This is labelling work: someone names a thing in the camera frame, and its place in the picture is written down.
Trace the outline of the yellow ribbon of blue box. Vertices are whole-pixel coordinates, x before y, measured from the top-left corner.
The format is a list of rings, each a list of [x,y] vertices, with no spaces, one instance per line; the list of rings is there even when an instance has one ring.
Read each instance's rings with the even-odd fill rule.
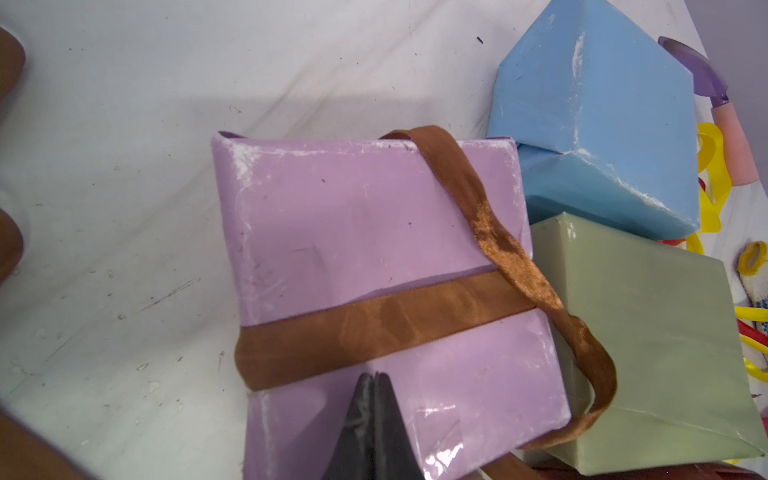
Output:
[[[730,196],[733,183],[725,162],[724,139],[721,130],[713,123],[701,123],[697,125],[699,140],[698,173],[705,173],[709,183],[706,183],[706,194],[709,200],[704,198],[699,185],[700,225],[697,233],[687,237],[686,246],[693,250],[701,240],[699,233],[714,234],[722,230],[720,215]],[[736,318],[751,317],[749,307],[735,306]]]

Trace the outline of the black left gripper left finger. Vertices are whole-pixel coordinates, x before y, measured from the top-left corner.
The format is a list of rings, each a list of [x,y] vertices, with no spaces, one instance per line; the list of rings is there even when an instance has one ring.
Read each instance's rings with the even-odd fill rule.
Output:
[[[371,480],[374,461],[374,378],[362,374],[323,480]]]

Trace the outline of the green gift box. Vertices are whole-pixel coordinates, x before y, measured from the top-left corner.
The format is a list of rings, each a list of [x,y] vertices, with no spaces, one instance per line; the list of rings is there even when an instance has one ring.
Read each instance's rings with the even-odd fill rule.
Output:
[[[535,264],[618,380],[609,409],[553,457],[592,476],[766,454],[721,261],[568,213],[531,235]]]

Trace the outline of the red ribbon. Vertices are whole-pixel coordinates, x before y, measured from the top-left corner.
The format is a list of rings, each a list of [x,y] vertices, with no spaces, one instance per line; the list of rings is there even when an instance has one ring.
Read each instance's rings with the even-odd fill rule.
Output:
[[[699,185],[700,190],[702,192],[702,195],[704,198],[709,200],[708,195],[706,194],[706,184],[705,182],[699,178]],[[686,240],[679,239],[679,240],[660,240],[659,243],[663,243],[670,246],[678,246],[681,243],[685,243]],[[699,253],[703,255],[703,247],[699,244],[697,244],[697,247],[693,247],[693,250],[691,248],[688,248],[686,246],[686,249],[689,251],[694,251],[695,253]],[[742,341],[743,345],[746,345],[747,347],[755,350],[756,352],[766,354],[767,353],[767,336],[755,329],[752,325],[748,325],[748,323],[745,323],[744,318],[738,317],[738,330],[740,334],[740,340]],[[744,363],[745,368],[750,377],[752,377],[755,380],[759,380],[761,382],[764,382],[764,380],[767,380],[767,372],[764,372],[760,370],[753,362],[751,362],[749,359],[744,357]],[[762,398],[764,394],[761,393],[753,393],[752,398]],[[761,420],[763,422],[763,426],[765,428],[765,431],[767,433],[767,407],[761,411]]]

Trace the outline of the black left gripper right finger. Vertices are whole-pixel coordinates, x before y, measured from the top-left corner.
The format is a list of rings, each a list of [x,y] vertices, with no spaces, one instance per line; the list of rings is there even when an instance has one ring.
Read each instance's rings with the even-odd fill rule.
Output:
[[[377,373],[373,387],[374,478],[423,480],[390,377]]]

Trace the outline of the purple gift box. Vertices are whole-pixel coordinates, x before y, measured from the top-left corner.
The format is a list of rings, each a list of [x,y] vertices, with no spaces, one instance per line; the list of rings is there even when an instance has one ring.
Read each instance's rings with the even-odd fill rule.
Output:
[[[493,270],[408,141],[255,140],[212,152],[243,328]],[[253,390],[244,475],[318,479],[358,378],[387,374],[427,479],[458,479],[571,417],[534,309],[289,385]]]

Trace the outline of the red gift box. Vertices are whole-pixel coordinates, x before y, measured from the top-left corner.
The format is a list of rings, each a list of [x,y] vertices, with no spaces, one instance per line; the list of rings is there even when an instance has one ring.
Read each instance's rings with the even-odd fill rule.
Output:
[[[562,480],[765,480],[752,470],[727,463],[699,463],[654,467],[616,473],[583,475],[559,460],[547,460],[533,469],[544,479]]]

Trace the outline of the light blue gift box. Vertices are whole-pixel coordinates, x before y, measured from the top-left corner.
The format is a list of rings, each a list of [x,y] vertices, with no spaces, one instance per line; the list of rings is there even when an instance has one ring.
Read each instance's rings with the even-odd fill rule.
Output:
[[[546,6],[498,68],[488,134],[516,141],[532,222],[700,227],[692,75],[608,2]]]

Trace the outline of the brown ribbon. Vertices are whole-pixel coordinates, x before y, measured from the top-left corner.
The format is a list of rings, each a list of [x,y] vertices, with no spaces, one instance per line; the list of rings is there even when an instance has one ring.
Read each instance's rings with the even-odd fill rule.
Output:
[[[514,143],[462,142],[437,126],[394,131],[380,140],[417,147],[493,270],[257,328],[241,325],[235,364],[250,395],[538,309],[549,321],[571,417],[565,426],[489,463],[517,449],[546,449],[577,439],[613,401],[616,368],[531,258]],[[458,479],[475,477],[487,464]]]
[[[1,97],[18,84],[26,53],[15,36],[1,31]],[[1,211],[1,279],[17,267],[24,238],[12,216]],[[86,474],[49,442],[6,411],[1,412],[1,477],[3,479],[84,479]]]

